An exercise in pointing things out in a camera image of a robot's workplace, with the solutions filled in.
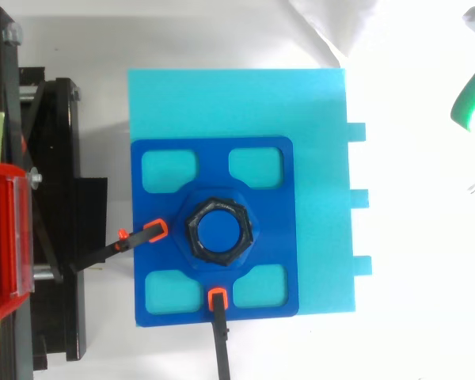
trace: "cyan 3d printed part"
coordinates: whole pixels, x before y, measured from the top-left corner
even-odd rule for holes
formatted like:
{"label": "cyan 3d printed part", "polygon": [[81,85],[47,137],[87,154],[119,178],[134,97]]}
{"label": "cyan 3d printed part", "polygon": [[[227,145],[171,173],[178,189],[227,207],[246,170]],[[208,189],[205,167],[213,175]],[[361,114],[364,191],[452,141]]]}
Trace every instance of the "cyan 3d printed part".
{"label": "cyan 3d printed part", "polygon": [[[365,128],[347,122],[343,70],[131,70],[129,97],[132,142],[289,138],[294,147],[298,313],[355,310],[354,276],[370,274],[371,259],[352,252],[351,210],[367,207],[367,191],[350,189],[348,143],[363,141]],[[170,167],[184,168],[182,161],[172,159]],[[158,171],[154,161],[142,169],[151,178]],[[192,170],[196,175],[195,165]],[[230,171],[260,179],[264,167],[242,160]],[[172,175],[161,177],[162,187],[176,188],[191,177],[183,170],[167,173]],[[139,226],[135,214],[134,221]],[[251,271],[250,276],[260,283],[272,273],[277,271]],[[176,284],[183,282],[178,279],[179,272],[173,271],[136,286],[176,293]],[[195,300],[183,310],[203,302],[196,283],[181,293]],[[253,304],[254,297],[240,293],[238,303]],[[171,307],[159,302],[160,310],[164,306]]]}

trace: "white background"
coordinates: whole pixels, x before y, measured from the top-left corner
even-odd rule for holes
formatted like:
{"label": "white background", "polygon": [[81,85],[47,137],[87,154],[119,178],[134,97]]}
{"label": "white background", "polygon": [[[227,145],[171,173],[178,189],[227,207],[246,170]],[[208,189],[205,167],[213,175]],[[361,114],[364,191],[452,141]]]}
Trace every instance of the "white background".
{"label": "white background", "polygon": [[[127,68],[334,67],[324,40],[347,53],[348,119],[367,123],[351,183],[370,189],[354,251],[374,274],[356,280],[356,313],[230,322],[232,379],[475,379],[475,133],[450,121],[475,71],[475,2],[0,5],[23,25],[20,64],[82,88],[82,172],[109,177],[109,241],[131,226]],[[209,324],[136,328],[132,259],[99,268],[85,272],[85,357],[50,355],[36,379],[217,378]]]}

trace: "hexagonal nut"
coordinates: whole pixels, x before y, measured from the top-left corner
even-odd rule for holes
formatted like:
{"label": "hexagonal nut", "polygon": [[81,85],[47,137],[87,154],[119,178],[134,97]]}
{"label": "hexagonal nut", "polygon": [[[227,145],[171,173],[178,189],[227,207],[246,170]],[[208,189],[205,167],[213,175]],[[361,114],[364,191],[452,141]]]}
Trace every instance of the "hexagonal nut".
{"label": "hexagonal nut", "polygon": [[[213,252],[203,246],[199,239],[199,222],[211,211],[227,211],[237,220],[240,235],[237,243],[225,252]],[[211,197],[199,204],[195,211],[186,219],[186,232],[192,255],[207,263],[214,263],[228,267],[253,243],[252,223],[250,222],[246,207],[233,199]]]}

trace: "square cutout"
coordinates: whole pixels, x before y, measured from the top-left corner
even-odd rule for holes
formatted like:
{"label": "square cutout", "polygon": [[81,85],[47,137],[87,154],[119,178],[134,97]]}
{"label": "square cutout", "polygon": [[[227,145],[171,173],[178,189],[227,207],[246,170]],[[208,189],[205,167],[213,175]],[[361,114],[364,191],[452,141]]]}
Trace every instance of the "square cutout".
{"label": "square cutout", "polygon": [[278,148],[239,148],[229,154],[230,175],[250,188],[279,188],[283,183],[283,155]]}
{"label": "square cutout", "polygon": [[177,192],[198,174],[192,150],[152,150],[142,156],[142,186],[152,194]]}

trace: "silver bolt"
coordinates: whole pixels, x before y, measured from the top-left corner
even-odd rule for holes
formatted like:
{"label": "silver bolt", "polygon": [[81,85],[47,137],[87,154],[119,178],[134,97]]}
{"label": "silver bolt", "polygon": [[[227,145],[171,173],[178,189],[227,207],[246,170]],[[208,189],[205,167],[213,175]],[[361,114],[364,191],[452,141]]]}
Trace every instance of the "silver bolt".
{"label": "silver bolt", "polygon": [[39,173],[35,166],[32,168],[32,170],[30,170],[27,178],[30,182],[30,186],[32,186],[32,189],[37,190],[39,188],[39,184],[42,182],[42,174]]}
{"label": "silver bolt", "polygon": [[81,89],[79,87],[74,87],[70,91],[70,99],[72,101],[81,101]]}
{"label": "silver bolt", "polygon": [[3,41],[9,46],[20,46],[23,44],[23,29],[17,22],[10,22],[3,29]]}

